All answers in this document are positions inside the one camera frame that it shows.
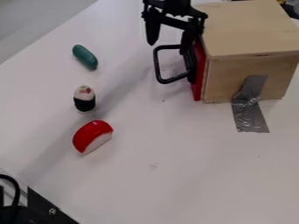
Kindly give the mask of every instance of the gray tape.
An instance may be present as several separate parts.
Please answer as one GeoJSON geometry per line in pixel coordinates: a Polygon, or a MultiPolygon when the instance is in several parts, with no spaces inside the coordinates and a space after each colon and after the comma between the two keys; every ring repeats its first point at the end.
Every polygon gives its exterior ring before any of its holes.
{"type": "Polygon", "coordinates": [[[232,101],[233,119],[239,132],[269,133],[259,106],[259,96],[266,82],[266,75],[250,75],[232,101]]]}

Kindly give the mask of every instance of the green toy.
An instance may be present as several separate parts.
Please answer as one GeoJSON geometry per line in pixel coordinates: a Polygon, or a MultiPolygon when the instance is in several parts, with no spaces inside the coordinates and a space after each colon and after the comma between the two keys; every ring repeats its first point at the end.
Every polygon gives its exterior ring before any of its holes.
{"type": "Polygon", "coordinates": [[[73,55],[90,70],[95,70],[98,66],[98,60],[83,45],[75,45],[73,55]]]}

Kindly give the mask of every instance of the red and white toy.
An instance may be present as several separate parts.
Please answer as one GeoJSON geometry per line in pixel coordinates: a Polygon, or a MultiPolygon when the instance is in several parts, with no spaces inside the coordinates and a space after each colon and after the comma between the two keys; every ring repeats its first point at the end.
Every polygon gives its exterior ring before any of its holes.
{"type": "Polygon", "coordinates": [[[101,120],[94,120],[77,130],[73,146],[84,155],[96,150],[112,138],[112,127],[101,120]]]}

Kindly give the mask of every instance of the wooden box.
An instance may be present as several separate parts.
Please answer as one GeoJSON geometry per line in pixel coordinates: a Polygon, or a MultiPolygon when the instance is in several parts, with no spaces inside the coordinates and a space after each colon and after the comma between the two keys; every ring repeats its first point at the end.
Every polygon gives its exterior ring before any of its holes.
{"type": "Polygon", "coordinates": [[[209,3],[202,43],[202,99],[230,102],[251,74],[267,75],[261,99],[282,98],[299,60],[299,31],[276,1],[209,3]]]}

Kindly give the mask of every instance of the floor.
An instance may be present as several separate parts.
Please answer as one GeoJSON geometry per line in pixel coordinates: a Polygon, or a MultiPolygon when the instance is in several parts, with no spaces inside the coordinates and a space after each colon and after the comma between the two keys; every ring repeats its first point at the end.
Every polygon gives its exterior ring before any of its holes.
{"type": "Polygon", "coordinates": [[[97,0],[0,0],[0,64],[97,0]]]}

